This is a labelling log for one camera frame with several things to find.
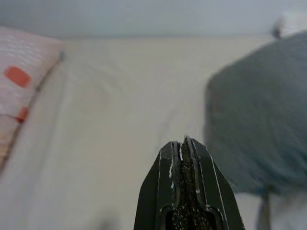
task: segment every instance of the mattress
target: mattress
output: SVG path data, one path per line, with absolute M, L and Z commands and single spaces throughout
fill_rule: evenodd
M 203 142 L 204 89 L 268 35 L 67 40 L 0 180 L 0 229 L 133 229 L 159 149 Z M 237 195 L 246 229 L 260 199 Z

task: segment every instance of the bedding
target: bedding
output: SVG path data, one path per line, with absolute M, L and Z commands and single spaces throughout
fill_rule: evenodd
M 274 42 L 208 84 L 206 145 L 236 192 L 307 188 L 306 44 Z
M 204 140 L 207 80 L 271 40 L 66 40 L 3 171 L 0 229 L 133 229 L 157 151 L 185 134 Z M 236 198 L 254 230 L 260 198 Z
M 0 26 L 0 170 L 38 86 L 60 57 L 62 42 Z

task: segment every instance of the pink pillow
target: pink pillow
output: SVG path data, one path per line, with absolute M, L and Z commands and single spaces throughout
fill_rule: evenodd
M 62 42 L 0 27 L 0 114 L 24 119 L 36 88 L 59 60 Z

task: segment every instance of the orange spot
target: orange spot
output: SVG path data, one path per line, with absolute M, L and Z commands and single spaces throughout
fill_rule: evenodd
M 26 117 L 28 115 L 28 108 L 26 107 L 23 107 L 20 111 L 19 111 L 19 114 L 18 116 L 16 117 L 16 120 L 19 122 L 19 123 L 22 123 Z
M 26 72 L 15 66 L 8 67 L 4 75 L 22 88 L 25 88 L 31 81 L 31 77 Z

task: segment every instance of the white bed sheet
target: white bed sheet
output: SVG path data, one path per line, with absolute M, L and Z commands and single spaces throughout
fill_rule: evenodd
M 158 150 L 203 142 L 204 88 L 268 35 L 66 41 L 0 180 L 0 229 L 133 229 Z M 246 229 L 260 200 L 238 195 Z

